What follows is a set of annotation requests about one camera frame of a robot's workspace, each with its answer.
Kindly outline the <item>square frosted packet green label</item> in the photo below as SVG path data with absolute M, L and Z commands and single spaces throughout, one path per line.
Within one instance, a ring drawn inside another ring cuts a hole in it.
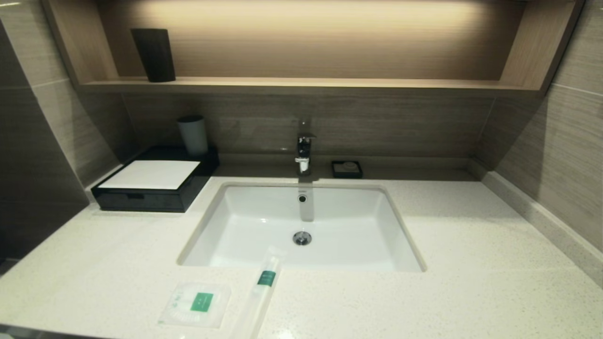
M 180 283 L 168 298 L 158 324 L 217 329 L 231 294 L 225 284 Z

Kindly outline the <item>black soap dish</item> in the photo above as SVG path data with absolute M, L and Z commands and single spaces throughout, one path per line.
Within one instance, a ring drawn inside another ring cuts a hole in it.
M 360 163 L 358 161 L 353 161 L 357 163 L 359 171 L 358 172 L 345 172 L 341 165 L 347 161 L 332 161 L 331 168 L 332 174 L 334 178 L 342 178 L 342 179 L 362 179 L 364 174 Z

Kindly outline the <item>chrome faucet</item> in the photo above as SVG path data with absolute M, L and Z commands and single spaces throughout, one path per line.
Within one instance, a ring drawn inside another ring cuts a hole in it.
M 303 117 L 299 120 L 294 161 L 299 166 L 297 174 L 300 177 L 311 174 L 311 143 L 312 140 L 316 139 L 316 135 L 311 131 L 311 123 L 310 117 Z

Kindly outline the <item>black box white ribbed top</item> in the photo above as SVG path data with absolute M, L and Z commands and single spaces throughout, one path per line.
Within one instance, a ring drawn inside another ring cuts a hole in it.
M 179 194 L 188 209 L 219 165 L 218 151 L 213 146 L 200 157 L 190 156 L 181 146 L 153 146 L 93 186 L 91 192 L 149 190 Z

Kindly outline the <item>dark tapered cup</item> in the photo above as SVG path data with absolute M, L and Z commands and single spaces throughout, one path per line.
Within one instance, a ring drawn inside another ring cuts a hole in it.
M 175 81 L 174 61 L 167 29 L 130 30 L 145 74 L 150 83 Z

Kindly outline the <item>white ceramic sink basin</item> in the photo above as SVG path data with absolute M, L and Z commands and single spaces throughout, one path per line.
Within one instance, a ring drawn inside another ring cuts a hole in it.
M 293 242 L 299 231 L 311 234 L 309 245 Z M 287 252 L 286 269 L 425 271 L 383 189 L 310 184 L 220 187 L 178 263 L 258 268 L 271 246 Z

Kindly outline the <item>long frosted toothbrush packet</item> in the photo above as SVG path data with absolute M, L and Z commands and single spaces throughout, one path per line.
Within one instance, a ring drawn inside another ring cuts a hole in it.
M 268 248 L 229 339 L 258 339 L 286 254 L 277 247 Z

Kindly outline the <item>pale grey cup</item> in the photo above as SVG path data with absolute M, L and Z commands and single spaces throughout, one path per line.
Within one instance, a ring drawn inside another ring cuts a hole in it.
M 187 152 L 192 157 L 200 157 L 209 151 L 205 119 L 200 114 L 178 118 L 177 124 Z

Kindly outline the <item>wooden wall shelf niche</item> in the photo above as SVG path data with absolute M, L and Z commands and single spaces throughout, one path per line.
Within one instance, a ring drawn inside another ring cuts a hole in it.
M 41 0 L 88 92 L 543 96 L 586 0 Z M 150 83 L 132 28 L 167 29 Z

